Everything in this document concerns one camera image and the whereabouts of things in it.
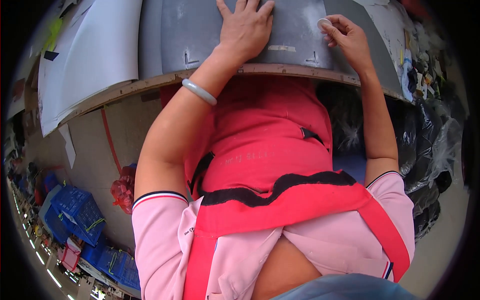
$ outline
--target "work table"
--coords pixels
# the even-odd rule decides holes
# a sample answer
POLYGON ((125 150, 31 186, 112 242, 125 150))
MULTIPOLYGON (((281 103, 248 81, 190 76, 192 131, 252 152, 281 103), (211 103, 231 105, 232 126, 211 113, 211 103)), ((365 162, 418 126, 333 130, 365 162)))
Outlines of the work table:
MULTIPOLYGON (((235 2, 225 0, 231 10, 235 2)), ((363 28, 384 93, 403 100, 397 75, 405 49, 402 14, 392 3, 362 6, 357 2, 362 1, 276 0, 267 46, 238 74, 281 74, 360 85, 340 49, 328 48, 316 25, 326 15, 342 14, 363 28)), ((221 25, 215 1, 79 2, 63 17, 52 50, 57 57, 40 59, 43 135, 112 101, 189 77, 218 44, 221 25)))

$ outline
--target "woman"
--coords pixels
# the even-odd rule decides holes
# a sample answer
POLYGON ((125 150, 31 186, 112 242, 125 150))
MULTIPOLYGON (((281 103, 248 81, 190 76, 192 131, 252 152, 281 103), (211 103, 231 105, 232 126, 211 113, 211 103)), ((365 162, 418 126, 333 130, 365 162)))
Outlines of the woman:
POLYGON ((413 204, 364 32, 341 15, 323 27, 361 81, 366 188, 332 171, 308 79, 230 80, 269 39, 274 2, 258 3, 232 13, 217 0, 220 44, 184 87, 161 91, 132 214, 142 299, 268 299, 331 274, 398 282, 413 258, 413 204))

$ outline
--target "fingers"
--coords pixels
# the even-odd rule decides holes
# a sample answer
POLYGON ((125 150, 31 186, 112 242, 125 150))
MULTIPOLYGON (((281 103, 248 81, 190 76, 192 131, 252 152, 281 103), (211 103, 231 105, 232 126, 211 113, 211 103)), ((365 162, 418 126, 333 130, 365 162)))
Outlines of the fingers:
POLYGON ((332 23, 340 23, 345 28, 352 27, 353 25, 355 25, 355 23, 353 23, 352 21, 350 21, 349 19, 347 19, 341 14, 332 14, 332 15, 326 16, 325 19, 329 20, 332 23))
POLYGON ((262 5, 262 7, 258 10, 258 14, 260 15, 260 17, 267 20, 274 6, 275 6, 275 1, 269 0, 264 5, 262 5))
POLYGON ((329 35, 325 36, 324 39, 328 42, 329 47, 335 47, 337 45, 336 41, 329 35))
POLYGON ((336 29, 340 30, 341 33, 343 34, 347 34, 348 31, 347 31, 347 28, 345 26, 343 26, 342 24, 340 23, 332 23, 333 27, 335 27, 336 29))
POLYGON ((272 26, 273 26, 273 15, 269 15, 268 16, 268 19, 267 19, 267 29, 268 29, 268 32, 272 32, 272 26))
POLYGON ((222 15, 223 18, 232 14, 230 9, 225 4, 224 0, 216 0, 216 6, 218 7, 218 10, 220 11, 220 14, 222 15))
POLYGON ((332 39, 337 42, 345 37, 338 29, 331 26, 330 24, 323 23, 322 28, 332 39))
POLYGON ((246 10, 257 11, 258 3, 260 0, 248 0, 246 10))
POLYGON ((235 5, 235 11, 242 12, 245 10, 245 6, 247 6, 247 0, 237 0, 237 4, 235 5))

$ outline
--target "white chalk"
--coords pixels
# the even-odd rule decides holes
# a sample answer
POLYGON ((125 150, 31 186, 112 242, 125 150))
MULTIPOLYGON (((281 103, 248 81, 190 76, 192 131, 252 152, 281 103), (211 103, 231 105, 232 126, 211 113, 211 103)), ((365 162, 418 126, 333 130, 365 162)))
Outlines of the white chalk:
POLYGON ((322 24, 323 24, 323 23, 332 25, 332 22, 330 22, 330 20, 328 20, 328 19, 320 19, 320 20, 318 20, 318 22, 317 22, 317 27, 318 27, 318 29, 323 30, 323 28, 322 28, 322 24))

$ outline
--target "red plastic bag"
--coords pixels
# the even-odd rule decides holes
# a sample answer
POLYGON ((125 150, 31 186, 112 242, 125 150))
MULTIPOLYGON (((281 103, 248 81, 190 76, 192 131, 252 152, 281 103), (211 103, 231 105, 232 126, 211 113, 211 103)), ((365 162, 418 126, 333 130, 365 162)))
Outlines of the red plastic bag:
POLYGON ((135 172, 136 168, 126 166, 123 167, 120 174, 120 179, 115 180, 110 188, 115 202, 113 205, 119 205, 120 208, 126 213, 132 214, 133 206, 133 191, 135 189, 135 172))

